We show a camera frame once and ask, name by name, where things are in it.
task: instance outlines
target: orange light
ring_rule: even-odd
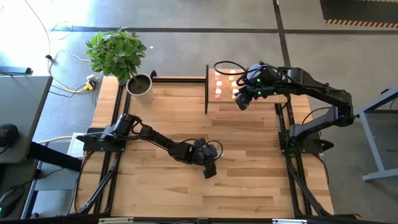
[[[234,89],[236,89],[238,85],[236,84],[236,81],[231,82],[231,91],[233,91]]]

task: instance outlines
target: wooden tabletop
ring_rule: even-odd
[[[129,113],[174,141],[221,141],[224,153],[216,161],[218,174],[205,179],[203,167],[177,162],[149,142],[129,142],[119,166],[113,217],[294,216],[273,103],[251,105],[246,111],[234,103],[211,103],[205,114],[204,83],[155,83],[153,88],[153,102],[142,105],[132,98]],[[115,78],[104,78],[93,127],[110,124],[117,89]],[[310,112],[306,96],[292,96],[292,106],[296,122]],[[103,157],[103,152],[96,152],[86,163],[78,189],[80,206],[98,185]],[[309,189],[333,213],[322,163],[303,154],[303,164]],[[299,199],[303,210],[301,193]]]

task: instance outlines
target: yellow and black hazard tape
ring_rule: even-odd
[[[367,21],[346,21],[339,19],[328,19],[325,20],[327,24],[335,25],[348,25],[348,26],[363,26],[363,27],[380,27],[380,28],[397,28],[398,23],[389,22],[367,22]]]

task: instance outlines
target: gray floor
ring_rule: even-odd
[[[277,27],[271,0],[29,2],[46,27],[62,21],[98,27]],[[279,0],[279,4],[286,29],[373,29],[325,24],[317,0]],[[7,35],[0,36],[1,62],[30,66],[36,75],[45,75],[47,38],[29,8],[23,3],[10,3],[0,12],[0,19],[3,17],[12,22],[1,24],[9,30]],[[93,34],[74,32],[63,40],[52,40],[52,55],[64,49],[86,58],[84,41]],[[58,32],[51,37],[58,39],[62,35]],[[219,60],[233,60],[247,67],[260,60],[283,65],[277,34],[139,35],[148,47],[141,68],[144,73],[155,69],[159,75],[203,76],[205,65]],[[384,89],[398,85],[398,35],[287,35],[286,39],[292,65],[306,69],[321,82],[349,91],[355,108],[367,104]],[[70,88],[82,85],[91,74],[87,62],[63,52],[58,52],[56,59],[52,73]],[[324,104],[310,99],[310,105],[315,109]],[[34,139],[84,132],[91,124],[94,110],[91,94],[73,98],[49,95]],[[362,181],[361,175],[376,171],[376,165],[361,123],[328,128],[323,131],[323,139],[335,143],[324,156],[335,213],[358,213],[365,220],[398,222],[398,177],[368,184]],[[67,208],[56,201],[68,203],[69,196],[70,192],[42,192],[34,211],[42,216],[64,213]]]

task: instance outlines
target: potted plant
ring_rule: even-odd
[[[99,32],[86,42],[94,72],[103,72],[118,78],[119,83],[127,82],[127,91],[141,103],[153,100],[152,80],[146,74],[138,74],[141,58],[145,57],[144,44],[135,32],[111,31],[104,35]]]

